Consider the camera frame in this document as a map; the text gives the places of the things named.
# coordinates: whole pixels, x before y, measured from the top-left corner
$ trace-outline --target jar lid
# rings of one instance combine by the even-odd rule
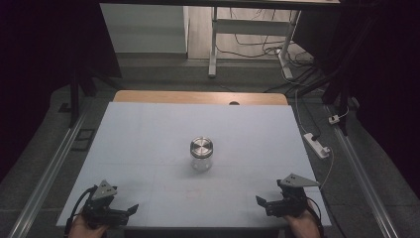
[[[191,155],[196,159],[206,159],[213,154],[213,142],[205,137],[197,137],[190,145]]]

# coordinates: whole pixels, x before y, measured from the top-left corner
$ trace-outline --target dark background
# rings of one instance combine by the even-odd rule
[[[52,93],[68,85],[75,70],[84,79],[94,75],[87,68],[121,74],[98,3],[0,4],[2,179],[42,123]]]
[[[352,65],[358,118],[420,197],[420,2],[388,1]]]

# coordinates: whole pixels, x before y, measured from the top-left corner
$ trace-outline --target wire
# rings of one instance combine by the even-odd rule
[[[310,60],[306,61],[306,62],[309,62],[309,63],[304,63],[303,61],[296,60],[296,57],[294,59],[292,59],[291,56],[290,56],[290,53],[287,53],[287,56],[288,56],[288,62],[295,67],[303,67],[303,66],[313,65],[313,62],[310,61]]]
[[[319,219],[321,220],[321,209],[319,208],[318,203],[316,203],[316,201],[314,201],[314,199],[312,199],[312,198],[310,198],[308,196],[306,196],[306,198],[309,199],[309,200],[311,200],[316,205],[316,208],[318,208]]]
[[[224,86],[224,85],[222,85],[222,84],[219,84],[219,86],[220,86],[220,87],[222,87],[222,88],[227,89],[228,91],[231,91],[231,92],[236,92],[235,90],[232,90],[231,88],[229,88],[229,87],[227,87],[227,86]]]
[[[304,72],[302,72],[299,76],[297,76],[294,80],[298,80],[301,76],[303,76],[303,75],[304,75],[306,72],[308,72],[311,68],[312,68],[312,67],[310,67],[310,68],[306,69],[306,70],[305,70]],[[275,89],[282,88],[283,86],[287,86],[288,84],[290,84],[290,82],[286,82],[286,83],[283,83],[283,84],[278,85],[278,86],[270,87],[270,88],[268,88],[267,90],[265,90],[263,93],[267,93],[267,92],[269,92],[269,91],[272,91],[272,90],[275,90]]]
[[[81,196],[80,198],[76,201],[76,204],[73,207],[73,210],[71,211],[71,215],[70,217],[68,217],[67,222],[65,224],[65,228],[64,228],[64,238],[68,237],[68,234],[70,232],[70,228],[71,228],[71,224],[73,223],[73,217],[76,215],[76,210],[78,205],[80,204],[80,201],[83,199],[83,197],[87,194],[90,193],[92,191],[94,191],[97,188],[97,186],[93,186],[91,188],[88,188]]]
[[[297,107],[297,90],[295,93],[295,99],[294,102],[296,103],[296,113],[297,113],[297,119],[299,120],[299,126],[302,128],[302,130],[305,132],[305,134],[308,134],[308,132],[303,128],[302,122],[300,121],[300,115],[299,115],[299,108]]]
[[[318,68],[316,68],[316,67],[314,67],[314,66],[311,66],[311,67],[309,67],[307,70],[309,71],[309,70],[312,70],[312,71],[310,71],[309,72],[309,74],[307,74],[302,80],[301,80],[301,82],[304,82],[304,81],[306,81],[313,73],[315,73],[317,70],[318,70]],[[296,86],[293,86],[293,87],[290,87],[284,94],[288,94],[292,89],[294,89],[294,88],[296,88]]]
[[[324,182],[322,182],[322,185],[320,186],[319,190],[322,190],[322,188],[324,187],[325,182],[327,182],[328,177],[330,176],[330,172],[331,172],[331,170],[333,168],[333,165],[334,165],[334,152],[333,152],[333,148],[331,148],[331,147],[329,147],[329,148],[331,150],[331,156],[332,156],[332,158],[331,158],[331,166],[330,166],[330,169],[328,170],[327,176],[325,177]]]
[[[301,86],[307,86],[307,84],[302,84],[302,83],[299,83],[299,82],[294,82],[294,81],[287,80],[286,75],[284,75],[283,70],[281,70],[281,75],[283,76],[284,81],[286,81],[288,83],[296,84],[296,85],[301,85]]]
[[[317,137],[320,137],[320,136],[321,136],[321,134],[322,134],[321,129],[318,127],[318,124],[316,123],[316,121],[315,121],[314,117],[312,116],[311,111],[309,111],[309,108],[306,106],[305,100],[303,100],[303,98],[302,98],[302,104],[305,106],[306,111],[309,113],[309,116],[311,117],[312,122],[314,123],[315,127],[317,128],[317,130],[318,130],[318,132],[319,132],[319,133],[318,133],[318,135],[317,135]]]
[[[264,57],[265,56],[265,54],[256,55],[256,56],[245,56],[245,55],[241,55],[241,54],[234,53],[234,52],[225,52],[225,51],[220,50],[217,47],[217,45],[216,45],[216,49],[217,49],[217,51],[219,51],[221,53],[232,54],[232,55],[239,56],[239,57],[244,57],[244,58],[259,58],[259,57]]]
[[[291,21],[291,12],[292,12],[292,10],[290,10],[290,12],[289,12],[289,22]]]
[[[267,56],[276,56],[276,50],[281,50],[283,46],[278,46],[278,47],[270,47],[270,48],[262,48],[263,52],[267,55]]]
[[[238,19],[238,17],[236,16],[236,14],[234,13],[234,11],[233,11],[233,9],[232,9],[232,8],[229,8],[229,11],[230,11],[230,14],[231,14],[231,19],[233,19],[233,17],[235,17],[235,19]],[[255,18],[259,17],[262,11],[263,11],[263,9],[258,9],[258,10],[257,10],[257,15],[256,15],[255,17],[253,17],[251,20],[253,20],[253,19],[255,19]],[[275,14],[275,10],[274,10],[274,12],[273,12],[273,14],[272,14],[272,18],[271,18],[271,20],[272,20],[272,19],[274,19],[274,14]],[[238,40],[238,35],[237,35],[237,34],[234,34],[234,35],[235,35],[235,40],[236,40],[236,42],[238,43],[238,45],[242,45],[242,46],[260,46],[260,45],[262,45],[262,47],[263,47],[264,45],[267,45],[267,44],[279,44],[279,43],[283,43],[283,42],[284,42],[284,41],[279,41],[279,42],[267,42],[267,41],[266,41],[266,39],[265,39],[265,42],[264,42],[264,43],[241,43],[241,42]]]
[[[346,234],[343,231],[343,228],[341,227],[340,223],[337,221],[337,217],[334,215],[333,211],[331,210],[330,207],[330,203],[328,202],[328,200],[325,198],[324,192],[321,191],[321,195],[322,195],[322,199],[324,200],[325,205],[327,206],[327,208],[330,210],[330,214],[333,217],[333,220],[335,222],[335,224],[337,225],[337,228],[339,228],[340,233],[342,234],[342,236],[344,238],[347,238]]]
[[[344,115],[339,116],[339,118],[345,117],[349,113],[349,106],[347,106],[347,112]]]

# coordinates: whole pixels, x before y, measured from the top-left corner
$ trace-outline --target white table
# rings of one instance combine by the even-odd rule
[[[197,136],[214,143],[206,173],[189,164]],[[129,228],[281,227],[256,195],[282,199],[276,180],[290,173],[315,179],[290,106],[112,102],[57,225],[106,179],[118,187],[111,208],[140,205]],[[305,190],[331,225],[318,187]]]

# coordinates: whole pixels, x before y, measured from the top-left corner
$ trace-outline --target white cable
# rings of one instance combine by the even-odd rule
[[[344,115],[339,116],[339,118],[346,116],[348,113],[349,113],[349,106],[347,106],[347,112]]]
[[[327,182],[327,179],[330,176],[331,169],[333,168],[333,165],[334,165],[334,152],[333,152],[333,148],[331,148],[331,147],[329,147],[329,148],[330,148],[331,156],[332,156],[332,158],[331,158],[331,166],[330,166],[330,169],[328,170],[327,176],[325,177],[324,182],[322,182],[322,185],[319,188],[319,190],[322,190],[322,187],[324,187],[324,184],[325,184],[325,182]]]
[[[299,120],[299,126],[302,128],[302,130],[307,134],[308,132],[303,128],[302,122],[300,121],[300,115],[299,115],[299,108],[297,108],[297,89],[294,92],[294,102],[296,103],[296,113],[297,113],[297,119]]]
[[[283,70],[281,70],[281,75],[283,76],[283,79],[286,82],[289,82],[289,83],[292,83],[292,84],[296,84],[296,85],[308,86],[307,84],[302,84],[302,83],[298,83],[298,82],[293,82],[293,81],[287,80],[286,75],[284,75]]]

